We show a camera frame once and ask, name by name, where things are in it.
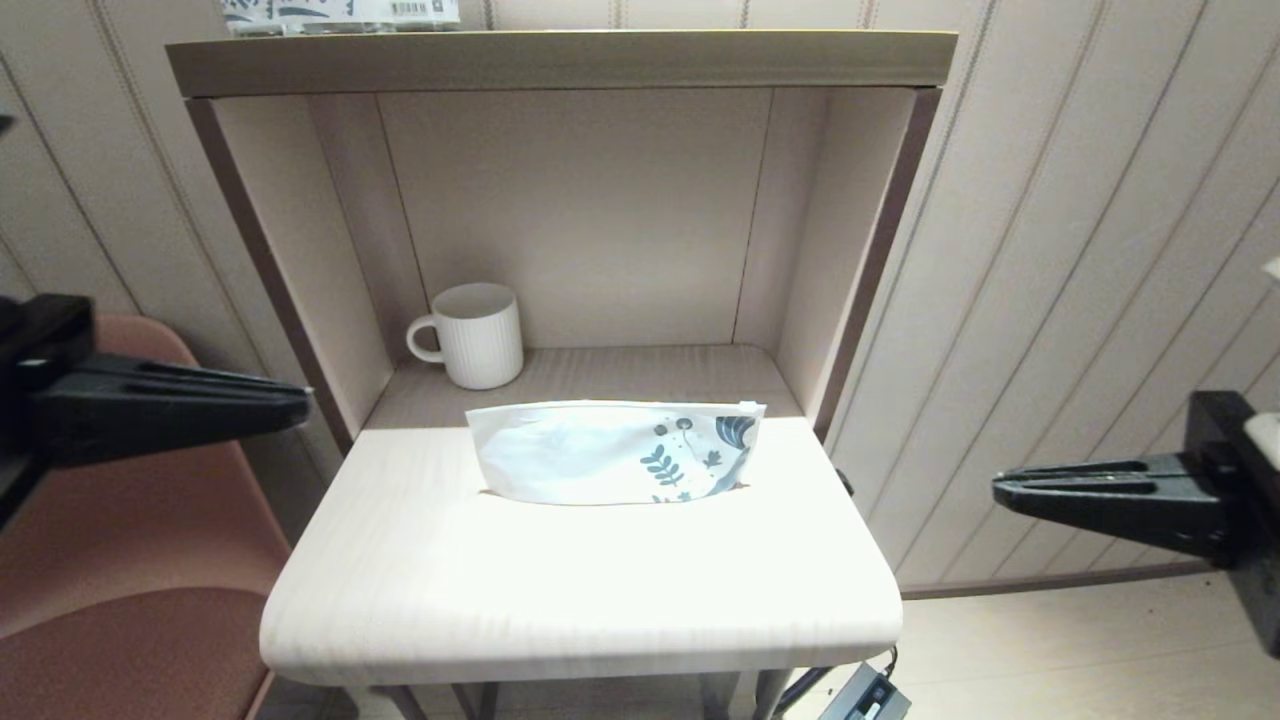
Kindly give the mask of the white floral zipper pouch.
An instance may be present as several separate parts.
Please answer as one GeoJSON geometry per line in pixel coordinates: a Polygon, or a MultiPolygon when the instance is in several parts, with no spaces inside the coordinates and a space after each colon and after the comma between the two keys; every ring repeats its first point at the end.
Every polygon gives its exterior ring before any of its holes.
{"type": "Polygon", "coordinates": [[[556,506],[686,503],[741,487],[765,404],[550,401],[465,414],[488,489],[556,506]]]}

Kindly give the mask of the brown upholstered chair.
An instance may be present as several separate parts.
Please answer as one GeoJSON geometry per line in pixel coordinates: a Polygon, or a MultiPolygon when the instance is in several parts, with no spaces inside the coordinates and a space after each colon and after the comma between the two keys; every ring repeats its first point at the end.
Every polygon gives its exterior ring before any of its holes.
{"type": "Polygon", "coordinates": [[[0,720],[252,720],[288,553],[237,442],[47,474],[0,530],[0,720]]]}

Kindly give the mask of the black power adapter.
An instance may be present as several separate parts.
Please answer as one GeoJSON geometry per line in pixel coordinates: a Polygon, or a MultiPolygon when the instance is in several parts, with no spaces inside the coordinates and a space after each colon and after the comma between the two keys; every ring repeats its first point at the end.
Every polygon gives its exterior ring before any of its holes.
{"type": "Polygon", "coordinates": [[[817,720],[906,720],[911,706],[887,673],[860,664],[817,720]]]}

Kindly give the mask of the white ribbed ceramic mug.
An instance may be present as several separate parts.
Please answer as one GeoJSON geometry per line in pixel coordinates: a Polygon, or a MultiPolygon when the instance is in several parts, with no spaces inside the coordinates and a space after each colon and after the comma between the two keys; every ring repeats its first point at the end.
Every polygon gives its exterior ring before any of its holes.
{"type": "Polygon", "coordinates": [[[518,300],[503,284],[468,283],[440,292],[431,311],[410,323],[404,342],[417,360],[444,366],[463,389],[507,386],[524,369],[518,300]]]}

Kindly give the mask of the white blue patterned package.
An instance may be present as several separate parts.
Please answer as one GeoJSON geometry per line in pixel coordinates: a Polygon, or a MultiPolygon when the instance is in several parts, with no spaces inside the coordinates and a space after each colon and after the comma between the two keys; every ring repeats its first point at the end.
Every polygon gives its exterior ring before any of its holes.
{"type": "Polygon", "coordinates": [[[461,27],[458,0],[220,0],[237,37],[384,35],[461,27]]]}

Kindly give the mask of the light wood shelf desk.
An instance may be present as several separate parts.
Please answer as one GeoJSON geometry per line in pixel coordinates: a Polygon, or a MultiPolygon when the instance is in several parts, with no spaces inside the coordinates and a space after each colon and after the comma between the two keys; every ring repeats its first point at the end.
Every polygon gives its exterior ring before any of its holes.
{"type": "Polygon", "coordinates": [[[283,676],[407,717],[451,685],[695,675],[771,720],[902,601],[829,456],[957,46],[942,31],[562,29],[172,44],[195,132],[343,462],[268,601],[283,676]],[[524,369],[407,348],[503,284],[524,369]],[[568,509],[483,487],[476,407],[767,405],[741,488],[568,509]]]}

